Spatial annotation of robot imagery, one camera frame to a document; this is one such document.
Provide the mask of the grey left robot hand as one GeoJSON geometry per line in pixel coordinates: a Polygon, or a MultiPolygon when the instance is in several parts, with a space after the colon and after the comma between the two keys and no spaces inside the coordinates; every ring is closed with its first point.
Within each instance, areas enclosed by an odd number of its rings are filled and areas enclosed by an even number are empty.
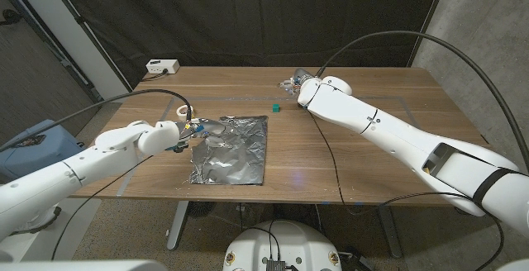
{"type": "Polygon", "coordinates": [[[190,122],[180,121],[176,123],[179,128],[179,143],[174,152],[181,153],[188,148],[192,138],[203,138],[209,135],[220,135],[226,127],[219,121],[205,118],[193,118],[190,122]]]}

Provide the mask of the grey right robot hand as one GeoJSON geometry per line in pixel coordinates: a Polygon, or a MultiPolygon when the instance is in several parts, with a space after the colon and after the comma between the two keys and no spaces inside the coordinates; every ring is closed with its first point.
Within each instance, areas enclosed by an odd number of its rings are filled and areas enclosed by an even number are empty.
{"type": "Polygon", "coordinates": [[[279,83],[278,87],[289,95],[302,94],[312,97],[316,93],[318,85],[319,78],[305,69],[298,68],[292,77],[279,83]]]}

